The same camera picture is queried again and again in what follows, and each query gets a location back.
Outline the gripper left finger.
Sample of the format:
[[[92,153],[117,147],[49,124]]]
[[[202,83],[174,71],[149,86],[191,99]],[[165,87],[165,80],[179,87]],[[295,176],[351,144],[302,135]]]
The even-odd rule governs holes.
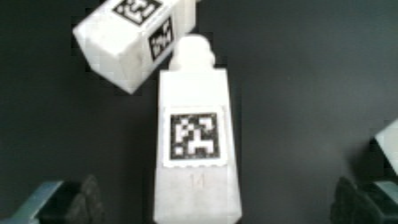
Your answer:
[[[46,181],[5,224],[104,224],[97,179]]]

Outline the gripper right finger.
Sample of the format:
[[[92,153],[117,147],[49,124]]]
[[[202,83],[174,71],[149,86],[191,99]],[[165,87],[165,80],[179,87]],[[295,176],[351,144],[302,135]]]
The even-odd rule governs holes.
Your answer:
[[[332,224],[398,224],[398,180],[355,184],[341,177],[328,218]]]

